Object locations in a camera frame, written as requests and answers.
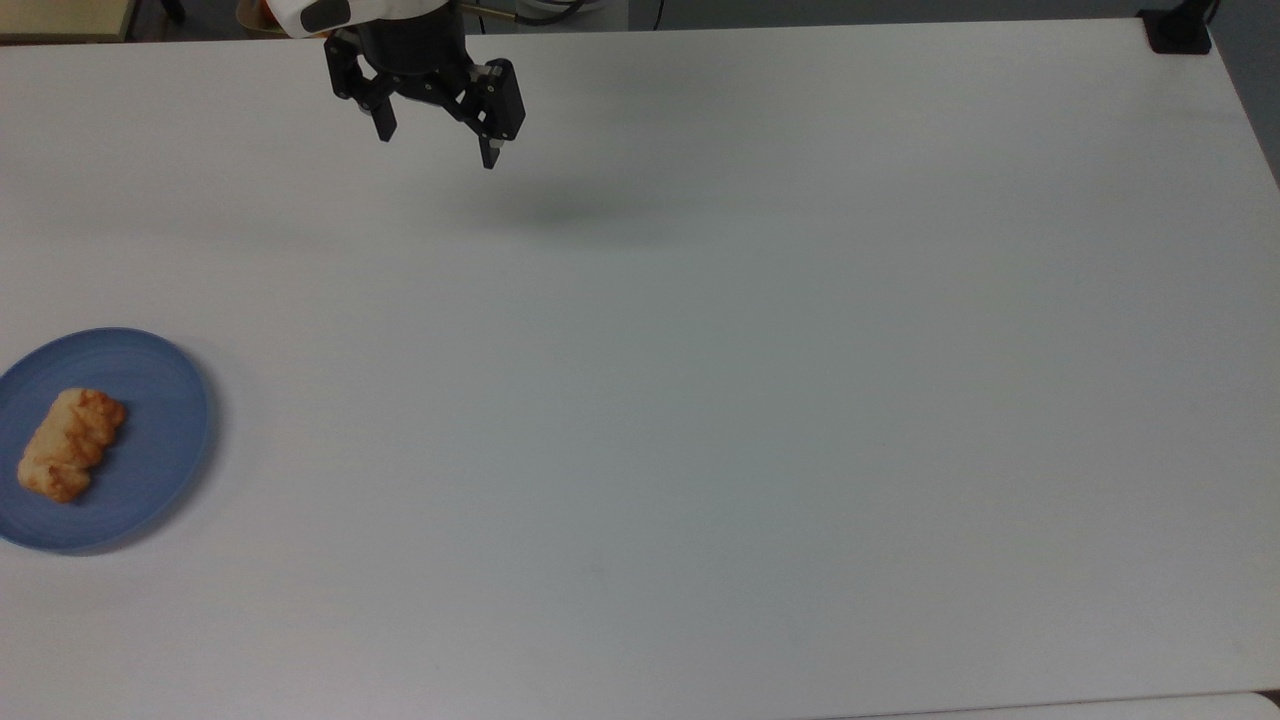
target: table surface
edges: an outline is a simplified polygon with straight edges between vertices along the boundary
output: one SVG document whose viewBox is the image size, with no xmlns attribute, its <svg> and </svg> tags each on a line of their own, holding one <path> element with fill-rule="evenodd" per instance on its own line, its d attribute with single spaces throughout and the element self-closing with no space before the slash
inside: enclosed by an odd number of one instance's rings
<svg viewBox="0 0 1280 720">
<path fill-rule="evenodd" d="M 6 717 L 782 720 L 1280 687 L 1280 193 L 1137 20 L 0 49 L 0 366 L 160 333 L 155 533 L 0 547 Z M 40 77 L 41 82 L 29 82 Z"/>
<path fill-rule="evenodd" d="M 899 717 L 904 720 L 1280 720 L 1280 708 L 1260 694 L 1233 693 L 931 712 Z"/>
<path fill-rule="evenodd" d="M 4 0 L 0 41 L 124 40 L 137 0 Z"/>
</svg>

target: blue plate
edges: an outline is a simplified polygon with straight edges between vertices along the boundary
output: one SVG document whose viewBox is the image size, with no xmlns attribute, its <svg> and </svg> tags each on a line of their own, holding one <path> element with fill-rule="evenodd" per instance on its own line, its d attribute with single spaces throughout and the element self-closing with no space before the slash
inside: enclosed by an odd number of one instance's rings
<svg viewBox="0 0 1280 720">
<path fill-rule="evenodd" d="M 59 505 L 18 484 L 18 461 L 58 393 L 100 389 L 128 418 L 88 489 Z M 169 341 L 128 328 L 55 340 L 0 377 L 0 537 L 83 552 L 159 519 L 195 479 L 210 436 L 204 378 Z"/>
</svg>

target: black cable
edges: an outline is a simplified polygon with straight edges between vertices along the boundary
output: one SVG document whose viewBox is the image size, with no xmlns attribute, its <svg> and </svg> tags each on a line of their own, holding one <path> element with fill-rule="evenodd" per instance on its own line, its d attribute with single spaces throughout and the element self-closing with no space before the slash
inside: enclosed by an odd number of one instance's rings
<svg viewBox="0 0 1280 720">
<path fill-rule="evenodd" d="M 475 3 L 476 3 L 475 4 L 476 8 L 483 8 L 484 6 L 484 5 L 480 4 L 480 0 L 475 0 Z M 476 13 L 476 19 L 480 20 L 480 35 L 489 35 L 484 29 L 484 15 L 481 15 L 480 13 Z"/>
<path fill-rule="evenodd" d="M 556 23 L 562 23 L 573 17 L 573 14 L 581 10 L 582 5 L 585 4 L 586 0 L 573 0 L 572 3 L 570 3 L 567 8 L 564 8 L 563 12 L 552 15 L 549 18 L 526 18 L 525 15 L 516 15 L 516 24 L 522 24 L 529 27 L 545 27 L 545 26 L 553 26 Z"/>
</svg>

